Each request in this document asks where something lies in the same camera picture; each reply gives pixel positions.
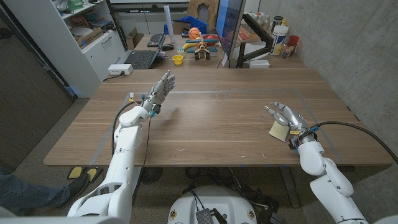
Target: laptop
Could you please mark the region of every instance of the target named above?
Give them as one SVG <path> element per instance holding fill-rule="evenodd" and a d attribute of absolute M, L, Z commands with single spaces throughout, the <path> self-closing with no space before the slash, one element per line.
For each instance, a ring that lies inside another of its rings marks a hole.
<path fill-rule="evenodd" d="M 126 61 L 125 64 L 131 64 L 133 69 L 150 69 L 156 56 L 159 54 L 162 49 L 163 43 L 165 40 L 165 36 L 160 41 L 159 46 L 156 51 L 153 50 L 133 50 Z"/>

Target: mouse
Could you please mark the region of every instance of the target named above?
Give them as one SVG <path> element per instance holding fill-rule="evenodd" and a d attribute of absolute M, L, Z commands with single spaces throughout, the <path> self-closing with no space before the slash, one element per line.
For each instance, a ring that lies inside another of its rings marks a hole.
<path fill-rule="evenodd" d="M 173 50 L 174 49 L 174 45 L 172 44 L 165 44 L 162 47 L 162 50 Z"/>

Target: computer monitor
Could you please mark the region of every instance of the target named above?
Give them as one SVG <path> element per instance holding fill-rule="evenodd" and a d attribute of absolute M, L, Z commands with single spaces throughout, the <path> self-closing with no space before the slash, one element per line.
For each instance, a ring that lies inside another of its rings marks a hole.
<path fill-rule="evenodd" d="M 232 56 L 246 0 L 220 0 L 216 31 L 228 59 Z"/>

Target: sneaker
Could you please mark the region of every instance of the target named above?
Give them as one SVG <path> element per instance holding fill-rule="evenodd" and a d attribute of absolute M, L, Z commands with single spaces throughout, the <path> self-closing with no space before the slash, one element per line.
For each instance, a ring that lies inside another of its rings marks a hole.
<path fill-rule="evenodd" d="M 70 202 L 75 200 L 84 190 L 86 190 L 90 182 L 90 176 L 87 173 L 81 174 L 72 183 L 68 185 L 70 189 L 69 198 L 60 207 L 67 206 Z"/>

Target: humanoid robot hand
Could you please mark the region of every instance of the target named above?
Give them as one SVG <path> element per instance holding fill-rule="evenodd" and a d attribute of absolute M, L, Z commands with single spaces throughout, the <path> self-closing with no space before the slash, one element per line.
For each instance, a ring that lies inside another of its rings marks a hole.
<path fill-rule="evenodd" d="M 308 129 L 307 121 L 295 110 L 289 108 L 286 105 L 278 102 L 271 102 L 271 105 L 278 107 L 283 113 L 281 115 L 275 112 L 273 109 L 265 106 L 264 109 L 268 111 L 276 121 L 282 126 L 290 126 L 293 131 L 306 131 Z"/>
<path fill-rule="evenodd" d="M 147 97 L 142 102 L 141 106 L 147 111 L 154 110 L 160 113 L 160 105 L 164 102 L 165 97 L 174 88 L 175 77 L 170 75 L 170 71 L 166 74 L 149 90 Z"/>

